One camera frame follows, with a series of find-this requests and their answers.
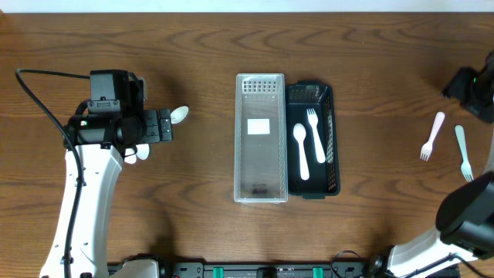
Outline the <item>pink plastic fork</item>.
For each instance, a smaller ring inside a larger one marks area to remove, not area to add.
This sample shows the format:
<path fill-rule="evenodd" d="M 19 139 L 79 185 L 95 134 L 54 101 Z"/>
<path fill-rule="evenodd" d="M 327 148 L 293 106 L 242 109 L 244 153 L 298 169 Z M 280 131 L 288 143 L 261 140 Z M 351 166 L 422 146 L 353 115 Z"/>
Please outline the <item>pink plastic fork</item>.
<path fill-rule="evenodd" d="M 437 112 L 435 115 L 434 122 L 431 127 L 431 132 L 429 134 L 428 140 L 426 143 L 424 143 L 421 147 L 421 153 L 420 153 L 420 159 L 423 161 L 428 161 L 428 159 L 431 156 L 432 150 L 433 150 L 433 144 L 435 141 L 435 138 L 438 135 L 438 132 L 441 129 L 441 126 L 445 120 L 445 113 L 444 112 Z"/>

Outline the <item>pale blue plastic fork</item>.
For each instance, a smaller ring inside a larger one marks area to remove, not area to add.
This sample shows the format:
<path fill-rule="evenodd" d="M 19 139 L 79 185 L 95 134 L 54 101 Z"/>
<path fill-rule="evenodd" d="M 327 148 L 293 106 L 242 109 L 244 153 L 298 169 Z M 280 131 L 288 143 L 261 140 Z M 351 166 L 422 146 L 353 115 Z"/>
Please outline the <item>pale blue plastic fork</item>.
<path fill-rule="evenodd" d="M 459 146 L 460 153 L 462 156 L 462 164 L 460 166 L 462 175 L 466 181 L 471 182 L 474 180 L 474 177 L 473 177 L 473 173 L 472 173 L 472 167 L 469 163 L 469 157 L 468 157 L 466 140 L 465 140 L 465 131 L 464 131 L 463 126 L 461 126 L 461 125 L 455 126 L 455 135 L 456 135 L 458 146 Z"/>

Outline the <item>pink-white plastic spoon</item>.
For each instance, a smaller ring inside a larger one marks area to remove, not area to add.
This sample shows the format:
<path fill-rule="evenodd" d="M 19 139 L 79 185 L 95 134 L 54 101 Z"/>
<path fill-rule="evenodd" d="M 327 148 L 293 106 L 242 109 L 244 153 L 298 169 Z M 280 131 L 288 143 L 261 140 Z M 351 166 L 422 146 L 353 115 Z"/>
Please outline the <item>pink-white plastic spoon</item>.
<path fill-rule="evenodd" d="M 304 140 L 306 138 L 306 129 L 301 123 L 293 127 L 293 136 L 296 139 L 299 149 L 299 173 L 302 180 L 307 181 L 310 178 L 309 167 L 306 160 Z"/>

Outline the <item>white plastic fork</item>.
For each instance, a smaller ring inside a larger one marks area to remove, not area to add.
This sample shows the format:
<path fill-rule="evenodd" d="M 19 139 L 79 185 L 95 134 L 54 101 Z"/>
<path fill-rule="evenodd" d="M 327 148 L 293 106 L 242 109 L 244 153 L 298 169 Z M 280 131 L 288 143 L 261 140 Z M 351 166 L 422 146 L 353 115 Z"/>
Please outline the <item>white plastic fork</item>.
<path fill-rule="evenodd" d="M 317 124 L 319 122 L 316 111 L 313 108 L 309 108 L 307 111 L 307 118 L 313 132 L 314 147 L 316 153 L 316 160 L 318 163 L 322 164 L 326 161 L 326 156 L 324 154 L 323 145 L 320 140 L 320 135 L 318 132 Z"/>

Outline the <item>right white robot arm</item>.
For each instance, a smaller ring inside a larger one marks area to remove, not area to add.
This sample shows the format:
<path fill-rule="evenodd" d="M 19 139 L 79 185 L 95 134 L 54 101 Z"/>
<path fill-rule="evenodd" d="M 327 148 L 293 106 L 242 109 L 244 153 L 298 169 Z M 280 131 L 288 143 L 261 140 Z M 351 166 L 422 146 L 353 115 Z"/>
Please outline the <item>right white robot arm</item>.
<path fill-rule="evenodd" d="M 493 55 L 477 71 L 462 67 L 442 90 L 480 120 L 493 122 Z M 428 277 L 458 263 L 470 266 L 493 256 L 493 159 L 475 178 L 466 151 L 464 129 L 455 134 L 462 155 L 466 184 L 441 203 L 435 225 L 405 244 L 392 246 L 367 265 L 367 277 Z"/>

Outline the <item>white plastic spoon under arm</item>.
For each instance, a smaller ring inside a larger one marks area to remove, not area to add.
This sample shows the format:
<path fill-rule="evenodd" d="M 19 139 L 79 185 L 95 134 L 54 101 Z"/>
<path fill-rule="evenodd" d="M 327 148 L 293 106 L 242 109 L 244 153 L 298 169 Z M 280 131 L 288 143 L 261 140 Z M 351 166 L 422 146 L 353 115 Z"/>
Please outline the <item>white plastic spoon under arm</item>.
<path fill-rule="evenodd" d="M 172 124 L 179 124 L 182 122 L 186 116 L 188 115 L 189 112 L 189 107 L 188 106 L 181 106 L 176 109 L 174 109 L 171 112 L 171 123 Z"/>

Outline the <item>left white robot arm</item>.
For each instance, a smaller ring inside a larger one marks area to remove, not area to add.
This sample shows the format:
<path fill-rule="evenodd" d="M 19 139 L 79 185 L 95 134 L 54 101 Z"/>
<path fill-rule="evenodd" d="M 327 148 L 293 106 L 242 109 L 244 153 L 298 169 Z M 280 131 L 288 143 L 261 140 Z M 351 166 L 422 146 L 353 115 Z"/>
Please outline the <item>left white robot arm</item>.
<path fill-rule="evenodd" d="M 66 239 L 73 201 L 77 192 L 78 167 L 67 151 L 66 185 L 55 238 L 41 277 L 158 277 L 163 273 L 157 259 L 139 259 L 112 270 L 107 262 L 107 232 L 117 179 L 125 163 L 134 164 L 150 155 L 147 142 L 120 153 L 114 146 L 85 144 L 76 147 L 83 185 L 73 223 L 71 240 Z"/>

